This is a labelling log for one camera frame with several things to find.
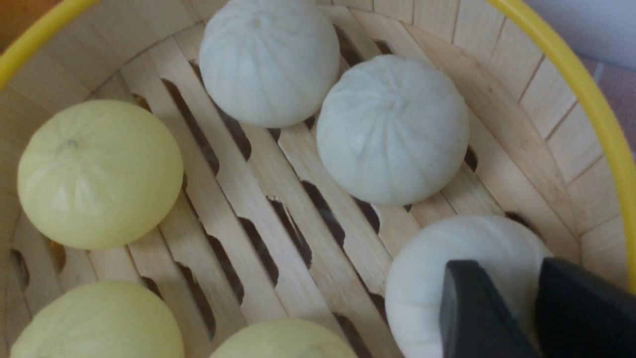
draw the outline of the bamboo slat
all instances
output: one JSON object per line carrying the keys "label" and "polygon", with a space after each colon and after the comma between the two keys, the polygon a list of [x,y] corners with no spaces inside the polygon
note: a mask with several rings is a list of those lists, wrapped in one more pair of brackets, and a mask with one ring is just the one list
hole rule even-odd
{"label": "bamboo slat", "polygon": [[18,219],[13,248],[22,254],[29,270],[29,285],[24,296],[29,311],[35,315],[62,295],[57,277],[59,267],[47,240],[36,230],[23,213]]}
{"label": "bamboo slat", "polygon": [[414,0],[374,0],[373,11],[406,24],[413,23]]}
{"label": "bamboo slat", "polygon": [[621,213],[607,159],[601,158],[569,186],[576,223],[586,233]]}
{"label": "bamboo slat", "polygon": [[228,0],[181,0],[195,20],[207,22]]}
{"label": "bamboo slat", "polygon": [[466,164],[462,164],[455,178],[442,189],[442,194],[459,215],[504,215],[497,201]]}
{"label": "bamboo slat", "polygon": [[[24,323],[26,317],[20,312],[24,312],[25,299],[24,295],[12,291],[16,288],[15,285],[10,283],[10,250],[11,241],[13,238],[13,232],[15,224],[20,213],[18,198],[15,194],[15,186],[12,185],[13,178],[7,180],[12,175],[12,171],[17,166],[18,150],[13,145],[5,142],[1,139],[0,134],[0,152],[3,153],[0,156],[0,173],[1,177],[5,178],[0,180],[0,354],[7,352],[9,345],[15,340],[21,326],[21,322]],[[17,302],[14,304],[11,300],[15,297]],[[12,310],[16,310],[17,317],[14,319],[11,317],[14,313]]]}
{"label": "bamboo slat", "polygon": [[91,90],[44,51],[36,53],[13,77],[9,88],[49,113],[82,102]]}
{"label": "bamboo slat", "polygon": [[485,0],[460,0],[453,44],[487,66],[503,21],[504,15]]}
{"label": "bamboo slat", "polygon": [[205,25],[196,24],[174,35],[183,55],[192,63],[198,63],[199,48],[203,42]]}
{"label": "bamboo slat", "polygon": [[23,282],[19,263],[11,260],[8,265],[8,295],[6,297],[6,341],[12,346],[20,333],[31,323],[31,312],[24,297],[26,282]]}
{"label": "bamboo slat", "polygon": [[572,108],[576,98],[552,61],[543,59],[521,105],[539,134],[547,138]]}
{"label": "bamboo slat", "polygon": [[97,281],[97,274],[86,251],[68,247],[64,248],[64,251],[66,262],[59,275],[64,292]]}
{"label": "bamboo slat", "polygon": [[143,284],[128,247],[90,252],[88,257],[98,280],[117,280]]}
{"label": "bamboo slat", "polygon": [[350,6],[354,9],[373,11],[373,0],[333,0],[337,6]]}
{"label": "bamboo slat", "polygon": [[441,193],[437,193],[425,201],[414,204],[411,207],[410,213],[420,227],[428,226],[436,221],[457,214],[455,209],[453,209]]}
{"label": "bamboo slat", "polygon": [[0,92],[0,108],[3,124],[0,132],[0,145],[3,146],[0,168],[7,170],[0,176],[0,187],[15,191],[17,159],[33,133],[49,119],[50,113],[9,88]]}
{"label": "bamboo slat", "polygon": [[130,253],[143,277],[151,279],[163,301],[174,315],[186,347],[186,354],[195,358],[212,353],[213,332],[209,332],[202,312],[188,288],[186,279],[172,260],[158,229],[129,245]]}
{"label": "bamboo slat", "polygon": [[169,35],[163,29],[156,32],[156,26],[147,24],[134,2],[129,0],[102,0],[82,18],[123,62]]}
{"label": "bamboo slat", "polygon": [[167,38],[195,24],[187,7],[175,0],[126,0],[154,35],[155,41]]}
{"label": "bamboo slat", "polygon": [[127,60],[117,56],[90,17],[71,22],[43,51],[89,90],[95,90]]}
{"label": "bamboo slat", "polygon": [[596,132],[580,104],[555,129],[548,146],[566,183],[575,180],[603,155]]}
{"label": "bamboo slat", "polygon": [[343,6],[324,6],[322,10],[329,16],[336,28],[341,29],[348,40],[356,45],[356,50],[365,59],[372,59],[382,53],[363,29],[360,23],[354,18],[348,8]]}
{"label": "bamboo slat", "polygon": [[519,99],[542,58],[543,51],[514,22],[506,19],[488,70]]}
{"label": "bamboo slat", "polygon": [[447,41],[453,41],[459,0],[415,0],[413,25]]}
{"label": "bamboo slat", "polygon": [[352,10],[352,13],[368,33],[367,36],[384,41],[396,54],[430,62],[401,22],[365,11]]}
{"label": "bamboo slat", "polygon": [[298,177],[315,185],[342,226],[345,233],[343,249],[369,291],[384,295],[391,255],[377,239],[378,234],[353,198],[333,181],[322,166],[314,135],[306,126],[296,125],[281,133],[279,145]]}
{"label": "bamboo slat", "polygon": [[132,104],[137,104],[135,97],[130,93],[121,73],[115,73],[108,81],[99,87],[90,99],[114,99]]}
{"label": "bamboo slat", "polygon": [[179,196],[159,228],[172,259],[177,265],[191,270],[194,281],[201,287],[210,305],[216,323],[212,345],[212,349],[215,349],[248,324],[234,295],[234,289],[225,277],[185,195]]}
{"label": "bamboo slat", "polygon": [[623,217],[612,219],[581,237],[583,266],[627,289],[627,254]]}

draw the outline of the bamboo steamer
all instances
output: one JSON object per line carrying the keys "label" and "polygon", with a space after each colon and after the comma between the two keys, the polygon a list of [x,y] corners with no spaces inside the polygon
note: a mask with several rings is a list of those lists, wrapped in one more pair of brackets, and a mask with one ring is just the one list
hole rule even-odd
{"label": "bamboo steamer", "polygon": [[[197,59],[204,22],[223,0],[103,0],[0,92],[0,356],[65,291],[117,279],[163,298],[189,358],[281,317],[321,324],[361,357],[400,357],[384,317],[392,258],[421,228],[456,214],[523,222],[555,254],[626,287],[609,161],[557,67],[512,20],[482,0],[319,2],[338,29],[343,71],[392,52],[454,80],[471,109],[471,148],[448,187],[406,208],[361,203],[322,166],[313,120],[268,131],[221,113]],[[179,142],[186,172],[182,195],[155,230],[103,252],[43,237],[15,192],[30,135],[91,98],[152,111]]]}

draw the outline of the yellow rim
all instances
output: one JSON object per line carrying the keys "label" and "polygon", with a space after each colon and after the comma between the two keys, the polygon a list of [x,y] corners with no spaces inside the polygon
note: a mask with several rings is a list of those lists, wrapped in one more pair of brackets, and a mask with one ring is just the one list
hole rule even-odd
{"label": "yellow rim", "polygon": [[[588,114],[614,175],[627,239],[629,284],[636,293],[636,164],[614,113],[581,61],[522,0],[489,0],[546,53]],[[0,90],[24,63],[74,18],[99,0],[65,0],[37,21],[0,57]]]}

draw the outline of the wooden wall of steamer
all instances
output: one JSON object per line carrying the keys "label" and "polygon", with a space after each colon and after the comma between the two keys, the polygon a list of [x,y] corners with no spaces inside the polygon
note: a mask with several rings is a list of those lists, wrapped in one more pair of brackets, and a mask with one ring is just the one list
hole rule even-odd
{"label": "wooden wall of steamer", "polygon": [[[218,226],[220,224],[213,217],[220,215],[223,210],[197,201],[196,196],[193,205],[196,214],[202,218],[202,227],[198,227],[198,221],[193,216],[195,213],[182,198],[160,231],[149,234],[146,240],[132,245],[130,249],[121,248],[104,253],[86,254],[65,249],[65,264],[61,269],[56,268],[59,263],[56,263],[56,257],[51,256],[48,239],[37,233],[24,216],[19,215],[15,168],[31,134],[53,113],[83,101],[95,90],[99,89],[95,97],[132,100],[128,88],[137,86],[135,91],[147,94],[148,100],[154,103],[153,110],[157,109],[160,113],[169,111],[180,117],[176,108],[164,108],[158,99],[166,96],[156,92],[158,89],[165,90],[161,78],[168,78],[184,91],[184,98],[191,108],[200,111],[198,116],[208,111],[214,113],[189,69],[181,67],[176,70],[166,66],[168,62],[164,61],[169,55],[176,54],[170,50],[176,44],[183,51],[183,58],[177,59],[180,66],[187,64],[187,61],[194,61],[197,46],[193,39],[200,37],[200,22],[207,21],[224,3],[225,0],[103,0],[49,42],[11,81],[8,89],[0,92],[0,108],[3,109],[0,113],[3,123],[0,133],[0,150],[3,153],[0,158],[0,202],[3,204],[0,206],[0,254],[3,257],[0,260],[0,338],[6,338],[0,339],[0,354],[7,352],[6,344],[17,337],[32,314],[47,302],[67,289],[98,279],[119,278],[140,283],[145,279],[158,282],[175,280],[182,287],[176,294],[171,294],[168,287],[159,284],[158,290],[177,312],[180,324],[198,327],[191,332],[188,345],[200,352],[211,349],[222,337],[227,337],[240,326],[268,318],[261,316],[264,311],[259,305],[263,302],[270,308],[271,317],[286,315],[285,310],[299,312],[305,309],[294,302],[281,301],[280,297],[292,292],[293,288],[286,289],[283,286],[276,291],[271,286],[259,286],[262,283],[250,281],[239,267],[237,271],[245,280],[245,301],[238,304],[232,295],[216,297],[209,290],[205,291],[207,303],[215,313],[219,307],[228,308],[228,311],[225,316],[216,317],[220,322],[226,322],[222,325],[225,330],[217,332],[218,340],[209,341],[201,335],[205,331],[205,322],[197,318],[197,303],[189,294],[183,294],[188,291],[187,275],[169,257],[172,255],[176,261],[188,267],[203,283],[203,287],[206,282],[221,282],[224,290],[230,292],[229,283],[221,276],[210,276],[200,262],[220,265],[207,244],[208,235],[217,234],[220,237],[227,233],[230,237],[241,237],[244,232],[236,218],[228,218],[223,226]],[[318,3],[337,6],[325,10],[333,22],[344,30],[364,59],[380,53],[373,42],[379,39],[397,54],[419,57],[448,73],[472,109],[471,146],[479,158],[475,172],[467,167],[462,168],[457,178],[441,194],[414,205],[411,215],[394,208],[376,207],[382,222],[378,233],[359,232],[360,228],[352,223],[365,221],[352,202],[339,201],[337,195],[330,197],[325,194],[343,222],[347,237],[375,236],[377,243],[387,247],[388,254],[382,255],[393,256],[404,243],[404,238],[395,234],[396,227],[400,227],[403,230],[401,235],[406,236],[426,224],[455,213],[503,214],[505,211],[517,211],[539,228],[556,253],[573,261],[582,258],[583,264],[594,272],[620,285],[625,284],[624,233],[607,161],[585,113],[568,85],[551,61],[514,23],[482,0],[318,0]],[[351,10],[340,6],[350,6]],[[161,42],[173,34],[178,34],[175,39]],[[129,63],[137,54],[159,42],[151,51]],[[117,74],[112,77],[122,67],[123,76]],[[149,86],[146,80],[139,82],[140,74],[148,68],[157,68],[159,71],[148,77],[158,81],[155,85]],[[192,86],[194,92],[188,92]],[[171,103],[172,100],[167,97],[167,102]],[[181,143],[189,143],[187,145],[192,148],[192,158],[186,159],[190,161],[190,173],[194,173],[189,177],[190,188],[196,187],[196,192],[202,190],[219,200],[222,198],[224,202],[222,190],[229,189],[223,182],[227,179],[221,177],[217,183],[212,173],[199,173],[196,168],[205,166],[205,162],[200,154],[196,154],[198,148],[192,139],[188,139],[189,134],[184,131],[183,125],[174,128],[177,132],[185,133]],[[244,130],[255,148],[271,150],[275,146],[260,132],[246,127]],[[218,135],[213,133],[212,127],[204,128],[204,131],[211,136],[210,139],[224,143],[221,137],[217,138]],[[285,156],[287,159],[292,158],[291,150],[286,151],[286,146],[293,148],[302,143],[309,146],[314,143],[310,132],[299,134],[298,131],[304,129],[282,132],[278,143],[281,149],[276,157],[255,155],[245,166],[233,168],[231,173],[245,174],[251,178],[252,184],[249,185],[260,193],[257,196],[262,196],[261,204],[266,204],[266,196],[261,189],[257,190],[257,182],[274,196],[284,198],[290,210],[305,212],[307,216],[298,224],[301,231],[312,236],[328,236],[322,224],[312,224],[318,216],[308,199],[300,195],[300,201],[296,202],[285,192],[277,191],[263,170],[270,161],[280,161],[276,165],[281,171],[293,169],[299,175],[302,173],[306,180],[324,178],[324,173],[315,167],[303,169],[301,161],[306,158],[299,158],[295,163],[282,160]],[[223,130],[220,133],[229,135]],[[306,142],[299,141],[299,138],[304,138]],[[222,147],[230,148],[224,154],[223,162],[241,160],[240,153],[231,143]],[[316,185],[325,191],[338,190],[328,180]],[[241,207],[248,200],[241,196],[229,199],[230,203],[225,203],[226,210],[230,210],[230,204]],[[248,209],[249,206],[245,205],[243,211],[239,211],[240,215],[258,221]],[[287,236],[281,227],[267,233],[269,229],[265,228],[264,222],[257,222],[256,225],[266,232],[267,237],[271,234]],[[174,239],[186,235],[192,242],[190,246],[180,245],[180,241]],[[226,247],[228,255],[234,263],[239,262],[244,254],[241,254],[240,247],[232,248],[229,241],[224,242],[229,246]],[[365,268],[364,255],[359,251],[363,249],[364,242],[348,242],[345,254],[354,261],[361,281],[353,277],[354,271],[348,271],[350,266],[343,263],[346,257],[331,247],[333,244],[324,241],[310,242],[312,251],[337,253],[316,255],[314,265],[309,270],[301,257],[293,253],[294,247],[285,248],[280,255],[291,254],[296,257],[296,264],[292,265],[292,270],[281,274],[292,281],[305,282],[311,286],[307,291],[307,300],[314,302],[316,307],[327,312],[338,307],[354,316],[354,308],[346,304],[339,305],[336,303],[337,297],[323,297],[326,283],[321,282],[321,277],[328,273],[329,268],[342,268],[343,272],[347,272],[344,276],[347,280],[358,282],[356,292],[366,307],[369,301],[364,298],[366,294],[361,284],[381,294],[382,281],[374,281],[374,269]],[[11,246],[22,255],[20,259],[30,269],[28,287],[21,286],[21,269],[16,265],[17,261],[7,259]],[[253,262],[258,262],[253,253],[247,253],[247,256]],[[33,260],[38,258],[45,263],[33,264]],[[378,272],[381,272],[386,270],[390,257],[379,262],[384,262],[379,266],[382,269]],[[260,299],[268,298],[260,303],[250,301],[256,293],[249,290],[255,288],[262,296]],[[327,320],[324,324],[340,332],[333,320]],[[383,338],[378,340],[371,332],[362,334],[367,344],[374,345],[376,342],[374,348],[380,349],[378,342],[382,342]]]}

